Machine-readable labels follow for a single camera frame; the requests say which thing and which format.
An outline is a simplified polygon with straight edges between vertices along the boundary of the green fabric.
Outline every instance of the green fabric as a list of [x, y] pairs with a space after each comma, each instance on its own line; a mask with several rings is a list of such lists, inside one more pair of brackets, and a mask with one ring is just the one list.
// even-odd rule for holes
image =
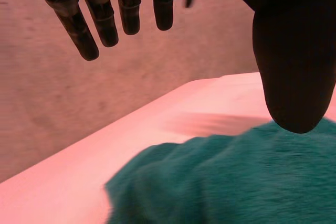
[[151, 146], [107, 184], [108, 223], [336, 223], [336, 123]]

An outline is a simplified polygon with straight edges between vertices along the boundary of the beige carpet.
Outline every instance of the beige carpet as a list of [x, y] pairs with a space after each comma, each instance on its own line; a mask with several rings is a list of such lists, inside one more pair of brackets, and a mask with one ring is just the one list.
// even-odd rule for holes
[[142, 0], [135, 36], [123, 33], [112, 2], [120, 42], [104, 48], [81, 0], [100, 49], [86, 62], [43, 0], [0, 1], [0, 182], [184, 83], [257, 71], [253, 12], [242, 0], [196, 0], [191, 9], [176, 0], [166, 32], [152, 0]]

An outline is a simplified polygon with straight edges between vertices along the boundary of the table surface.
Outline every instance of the table surface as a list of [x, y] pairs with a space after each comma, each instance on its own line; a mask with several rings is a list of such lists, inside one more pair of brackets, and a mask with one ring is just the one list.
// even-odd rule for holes
[[[336, 121], [335, 94], [326, 117]], [[104, 223], [104, 184], [141, 150], [270, 120], [259, 73], [187, 83], [1, 183], [2, 223]]]

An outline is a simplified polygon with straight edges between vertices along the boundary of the green towel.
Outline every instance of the green towel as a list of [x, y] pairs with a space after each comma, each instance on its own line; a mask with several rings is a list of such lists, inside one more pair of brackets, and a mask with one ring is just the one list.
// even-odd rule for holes
[[151, 146], [107, 184], [108, 223], [336, 223], [336, 123]]

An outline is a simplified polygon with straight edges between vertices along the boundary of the white table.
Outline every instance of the white table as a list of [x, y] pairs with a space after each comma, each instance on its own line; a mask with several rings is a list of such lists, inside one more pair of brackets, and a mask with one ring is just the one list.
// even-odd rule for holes
[[[150, 145], [198, 135], [166, 127], [183, 112], [221, 114], [221, 125], [204, 127], [204, 135], [240, 133], [271, 120], [259, 73], [187, 83], [1, 183], [1, 223], [104, 223], [111, 209], [104, 184], [115, 172]], [[336, 95], [326, 116], [336, 121]]]

